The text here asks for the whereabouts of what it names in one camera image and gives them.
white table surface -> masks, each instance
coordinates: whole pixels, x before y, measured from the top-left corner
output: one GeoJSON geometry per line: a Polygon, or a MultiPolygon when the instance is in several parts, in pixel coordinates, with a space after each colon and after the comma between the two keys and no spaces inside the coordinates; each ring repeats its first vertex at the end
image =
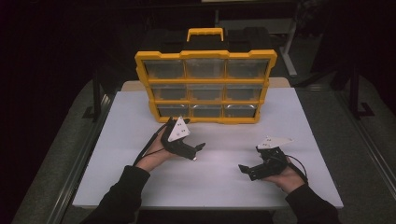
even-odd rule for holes
{"type": "MultiPolygon", "coordinates": [[[[111,106],[74,206],[93,208],[120,178],[161,126],[149,112],[145,91],[120,91],[111,106]]],[[[293,88],[269,89],[257,124],[191,123],[185,143],[205,142],[197,161],[174,158],[151,172],[142,192],[147,209],[280,209],[286,194],[274,184],[239,171],[238,164],[262,163],[257,146],[266,135],[289,137],[281,149],[301,161],[311,188],[335,207],[343,203],[335,188],[293,88]]]]}

carrying handle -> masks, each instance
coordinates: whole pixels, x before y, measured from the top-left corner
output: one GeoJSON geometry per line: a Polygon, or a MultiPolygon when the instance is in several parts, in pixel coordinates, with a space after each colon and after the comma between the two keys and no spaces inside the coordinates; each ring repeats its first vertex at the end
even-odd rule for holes
{"type": "Polygon", "coordinates": [[[224,40],[222,28],[191,28],[187,35],[187,42],[190,41],[191,35],[220,35],[221,41],[224,40]]]}

small parts organizer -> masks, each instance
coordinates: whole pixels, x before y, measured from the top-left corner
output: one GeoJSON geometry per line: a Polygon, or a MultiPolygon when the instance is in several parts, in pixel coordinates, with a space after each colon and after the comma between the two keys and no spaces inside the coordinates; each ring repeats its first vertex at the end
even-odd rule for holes
{"type": "Polygon", "coordinates": [[[228,31],[151,30],[135,55],[136,71],[159,122],[256,123],[276,52],[262,27],[228,31]]]}

clear plastic drawer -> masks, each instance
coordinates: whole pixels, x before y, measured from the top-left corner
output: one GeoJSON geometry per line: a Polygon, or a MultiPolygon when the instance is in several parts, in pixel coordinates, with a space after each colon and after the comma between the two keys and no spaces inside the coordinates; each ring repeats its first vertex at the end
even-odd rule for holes
{"type": "Polygon", "coordinates": [[[223,84],[189,84],[190,100],[221,101],[223,84]]]}
{"type": "Polygon", "coordinates": [[[192,78],[222,78],[224,77],[223,59],[187,59],[187,76],[192,78]]]}
{"type": "Polygon", "coordinates": [[[187,90],[184,84],[151,84],[156,100],[186,100],[187,90]]]}
{"type": "Polygon", "coordinates": [[[191,116],[194,118],[219,118],[221,105],[190,105],[191,116]]]}
{"type": "Polygon", "coordinates": [[[264,78],[269,60],[267,59],[229,59],[227,77],[264,78]]]}
{"type": "Polygon", "coordinates": [[[187,105],[157,105],[160,117],[188,117],[189,107],[187,105]]]}
{"type": "Polygon", "coordinates": [[[183,78],[184,66],[182,60],[145,60],[143,64],[149,78],[183,78]]]}
{"type": "Polygon", "coordinates": [[[261,84],[227,84],[226,99],[230,101],[257,101],[262,92],[261,84]]]}
{"type": "Polygon", "coordinates": [[[226,105],[224,106],[225,118],[254,118],[257,105],[226,105]]]}

black sleeve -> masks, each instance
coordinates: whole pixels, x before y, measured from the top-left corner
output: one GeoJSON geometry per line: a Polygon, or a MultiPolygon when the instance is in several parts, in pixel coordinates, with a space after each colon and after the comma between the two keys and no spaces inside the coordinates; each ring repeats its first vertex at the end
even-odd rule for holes
{"type": "Polygon", "coordinates": [[[321,199],[308,185],[302,185],[286,197],[297,223],[341,223],[337,209],[321,199]]]}
{"type": "Polygon", "coordinates": [[[149,173],[134,166],[125,166],[117,184],[103,197],[99,205],[81,222],[82,224],[114,224],[134,221],[139,209],[141,192],[149,173]]]}

